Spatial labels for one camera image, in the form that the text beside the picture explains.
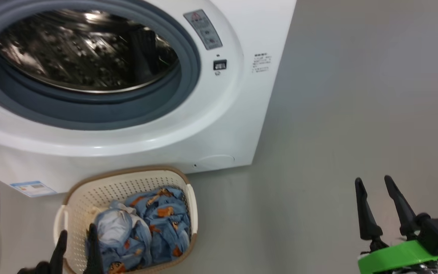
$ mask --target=stainless steel drum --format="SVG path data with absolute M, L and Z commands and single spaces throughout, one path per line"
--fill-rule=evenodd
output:
M 179 62 L 152 29 L 94 10 L 44 12 L 18 21 L 0 33 L 0 55 L 47 85 L 98 94 L 144 87 Z

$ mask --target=clothes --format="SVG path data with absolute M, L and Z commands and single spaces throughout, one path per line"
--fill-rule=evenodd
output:
M 129 214 L 116 208 L 97 215 L 95 224 L 99 244 L 104 248 L 118 248 L 125 244 L 131 233 L 132 219 Z
M 150 227 L 153 263 L 175 260 L 189 246 L 190 220 L 183 195 L 181 190 L 162 188 L 135 194 L 125 201 Z
M 118 274 L 175 260 L 189 246 L 184 193 L 172 187 L 112 201 L 95 219 L 103 269 Z
M 121 273 L 151 265 L 151 233 L 146 222 L 134 208 L 118 201 L 109 207 L 95 220 L 104 272 Z

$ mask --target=sticker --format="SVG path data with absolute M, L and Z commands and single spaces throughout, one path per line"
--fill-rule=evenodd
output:
M 267 53 L 258 53 L 254 55 L 251 73 L 268 71 L 271 64 L 271 55 Z
M 14 187 L 19 192 L 29 197 L 38 197 L 38 196 L 56 194 L 56 192 L 53 189 L 47 187 L 46 185 L 38 181 L 10 184 L 10 186 Z
M 196 10 L 184 14 L 190 25 L 195 29 L 206 50 L 222 47 L 221 39 L 212 26 L 211 21 L 203 10 Z

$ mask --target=front-loading washing machine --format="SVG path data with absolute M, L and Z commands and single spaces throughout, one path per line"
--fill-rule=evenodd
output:
M 0 0 L 0 181 L 38 196 L 128 167 L 251 164 L 294 6 Z

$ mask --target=laundry basket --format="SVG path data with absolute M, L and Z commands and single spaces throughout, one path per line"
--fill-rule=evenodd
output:
M 145 167 L 119 170 L 92 177 L 75 185 L 64 199 L 54 222 L 54 241 L 63 229 L 68 232 L 64 267 L 70 274 L 82 274 L 87 265 L 86 231 L 93 222 L 96 208 L 107 208 L 113 200 L 123 202 L 128 196 L 159 187 L 181 189 L 190 217 L 190 246 L 177 260 L 130 273 L 158 272 L 182 262 L 192 251 L 198 229 L 197 203 L 187 177 L 171 167 Z

